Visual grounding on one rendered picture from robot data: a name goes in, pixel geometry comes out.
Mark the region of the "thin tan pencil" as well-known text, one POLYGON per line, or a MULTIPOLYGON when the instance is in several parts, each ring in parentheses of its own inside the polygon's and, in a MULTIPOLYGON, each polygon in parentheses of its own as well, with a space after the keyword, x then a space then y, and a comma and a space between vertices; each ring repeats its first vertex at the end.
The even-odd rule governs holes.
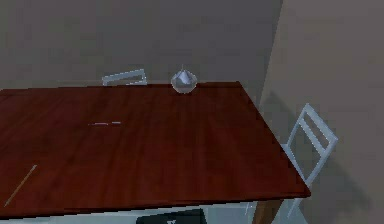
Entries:
POLYGON ((6 200, 6 202, 4 203, 4 206, 3 207, 7 207, 13 200, 13 198, 17 195, 17 193, 19 192, 19 190, 23 187, 23 185, 25 184, 25 182, 29 179, 29 177, 31 176, 31 174, 34 172, 34 170, 37 168, 37 164, 34 164, 31 169, 29 170, 29 172, 24 176, 24 178, 22 179, 22 181, 18 184, 18 186, 15 188, 15 190, 12 192, 12 194, 9 196, 9 198, 6 200))

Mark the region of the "dark red wooden table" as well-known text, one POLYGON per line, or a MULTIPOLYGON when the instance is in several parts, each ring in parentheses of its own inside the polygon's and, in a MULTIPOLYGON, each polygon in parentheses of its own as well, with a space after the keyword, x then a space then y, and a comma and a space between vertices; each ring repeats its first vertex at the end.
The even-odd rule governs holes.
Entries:
POLYGON ((0 91, 0 220, 257 201, 269 224, 309 194, 237 82, 0 91))

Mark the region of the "white slatted chair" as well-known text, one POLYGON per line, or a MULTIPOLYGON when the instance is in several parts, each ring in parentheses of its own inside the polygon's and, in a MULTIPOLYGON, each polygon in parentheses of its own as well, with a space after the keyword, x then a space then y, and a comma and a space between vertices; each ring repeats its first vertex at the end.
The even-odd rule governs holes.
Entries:
POLYGON ((129 85, 146 85, 147 84, 147 77, 145 74, 145 70, 144 69, 138 69, 138 70, 127 71, 127 72, 103 76, 102 77, 102 85, 107 86, 110 82, 119 81, 119 80, 123 80, 126 78, 133 78, 136 76, 139 76, 140 80, 134 81, 134 82, 129 82, 129 85))
POLYGON ((292 162, 296 171, 299 173, 301 179, 305 182, 306 186, 310 188, 313 181, 318 176, 321 169, 323 168, 326 161, 328 160, 337 142, 338 142, 338 137, 332 132, 332 130, 328 127, 328 125, 324 122, 324 120, 318 115, 318 113, 314 110, 314 108, 309 103, 306 103, 290 133, 288 141, 285 144, 282 144, 282 148, 285 154, 288 156, 289 160, 292 162), (328 145, 326 147, 323 147, 321 145, 319 139, 316 137, 316 135, 314 134, 313 130, 308 125, 308 123, 305 121, 304 119, 305 116, 308 116, 313 121, 315 126, 319 129, 321 134, 328 141, 328 145), (316 149, 317 153, 320 156, 319 161, 316 163, 316 166, 313 168, 313 170, 311 171, 308 177, 304 176, 304 173, 299 167, 296 157, 291 150, 291 143, 299 128, 301 128, 304 131, 304 133, 310 140, 312 146, 316 149))

